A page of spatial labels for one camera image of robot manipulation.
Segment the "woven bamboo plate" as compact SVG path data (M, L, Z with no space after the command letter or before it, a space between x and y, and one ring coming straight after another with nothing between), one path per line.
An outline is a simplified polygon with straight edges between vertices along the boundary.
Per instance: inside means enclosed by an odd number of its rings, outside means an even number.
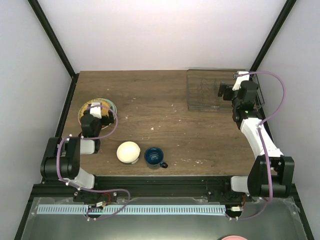
M88 105L93 103L93 102L99 102L98 98L94 98L94 99L91 99L89 101L87 101L86 103L84 103L82 105L82 107L79 109L78 111L78 123L81 124L81 117L84 115L85 111L88 110Z

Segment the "grey wire dish rack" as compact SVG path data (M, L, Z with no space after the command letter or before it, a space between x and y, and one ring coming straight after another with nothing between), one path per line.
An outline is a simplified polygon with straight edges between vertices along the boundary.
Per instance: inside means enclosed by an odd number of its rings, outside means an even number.
M190 111L232 112L232 103L219 97L221 84L233 86L236 75L245 74L237 69L188 69L186 71L186 100Z

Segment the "cream ceramic bowl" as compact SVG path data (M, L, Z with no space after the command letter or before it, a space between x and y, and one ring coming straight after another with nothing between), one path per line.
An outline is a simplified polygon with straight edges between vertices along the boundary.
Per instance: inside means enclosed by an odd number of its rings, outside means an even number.
M123 142L116 151L118 160L126 165L135 164L140 157L140 147L132 141Z

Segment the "dark blue mug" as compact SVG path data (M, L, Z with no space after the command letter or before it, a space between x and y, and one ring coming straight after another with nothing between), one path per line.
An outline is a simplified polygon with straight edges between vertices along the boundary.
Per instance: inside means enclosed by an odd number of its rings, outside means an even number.
M168 168L168 164L164 162L164 153L159 147L148 148L144 153L144 160L152 170Z

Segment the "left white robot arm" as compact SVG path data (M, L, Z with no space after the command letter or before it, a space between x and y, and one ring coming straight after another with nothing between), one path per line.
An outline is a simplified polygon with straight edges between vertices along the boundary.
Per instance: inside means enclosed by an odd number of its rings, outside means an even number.
M97 202L102 189L95 185L95 176L83 170L80 165L82 155L98 153L103 136L103 126L117 124L117 114L109 108L102 115L102 106L85 110L80 118L81 132L78 136L65 138L51 137L48 140L40 165L40 173L45 179L57 179L67 186L83 189L89 201Z

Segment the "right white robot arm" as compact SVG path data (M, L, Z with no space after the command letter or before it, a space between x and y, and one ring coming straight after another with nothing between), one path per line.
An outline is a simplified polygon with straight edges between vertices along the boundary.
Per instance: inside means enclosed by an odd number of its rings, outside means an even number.
M240 192L253 197L287 198L290 195L295 162L284 156L268 135L262 117L255 109L259 85L243 80L234 85L222 82L218 97L232 103L232 118L246 137L255 157L248 176L233 176L230 184L222 188L223 198L236 200Z

